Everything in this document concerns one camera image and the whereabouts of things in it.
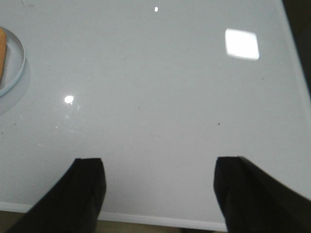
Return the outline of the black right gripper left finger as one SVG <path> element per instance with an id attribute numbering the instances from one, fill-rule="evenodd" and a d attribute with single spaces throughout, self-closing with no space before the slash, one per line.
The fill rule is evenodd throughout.
<path id="1" fill-rule="evenodd" d="M 93 233 L 106 194 L 100 158 L 75 159 L 9 233 Z"/>

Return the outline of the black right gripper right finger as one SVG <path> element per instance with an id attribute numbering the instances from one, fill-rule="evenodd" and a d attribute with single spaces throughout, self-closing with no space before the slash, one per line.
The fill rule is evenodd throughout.
<path id="1" fill-rule="evenodd" d="M 244 157 L 219 157 L 214 192 L 229 233 L 309 233 L 311 201 Z"/>

